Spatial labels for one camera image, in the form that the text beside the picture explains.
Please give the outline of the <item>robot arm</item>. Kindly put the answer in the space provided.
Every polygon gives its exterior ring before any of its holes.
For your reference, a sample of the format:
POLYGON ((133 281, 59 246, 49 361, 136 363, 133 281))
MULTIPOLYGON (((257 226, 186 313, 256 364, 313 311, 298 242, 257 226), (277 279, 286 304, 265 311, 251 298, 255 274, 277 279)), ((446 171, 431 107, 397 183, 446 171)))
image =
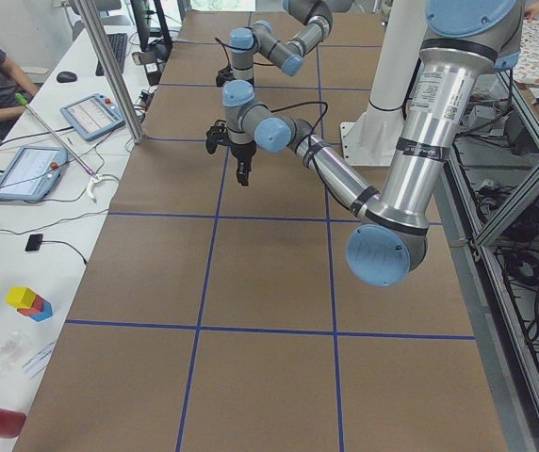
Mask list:
POLYGON ((346 12, 351 1, 285 1, 283 9, 302 24, 302 30, 287 41, 279 40, 265 20, 231 31, 226 50, 230 63, 216 77, 218 86, 244 80, 254 83, 254 56, 259 54, 280 69, 293 76, 302 67, 304 57, 325 40, 333 29, 333 14, 346 12))
POLYGON ((302 29, 278 40, 259 21, 231 32, 232 79, 222 84, 225 118, 206 147, 228 147, 246 186, 258 149, 291 150, 333 197, 360 220, 346 247, 351 272, 374 286, 399 283, 423 261, 425 212, 479 76, 517 62, 520 1, 396 1, 367 110, 341 126, 337 153, 307 121, 270 110, 254 94, 253 61, 262 56, 287 75, 327 39, 347 1, 286 1, 302 29))

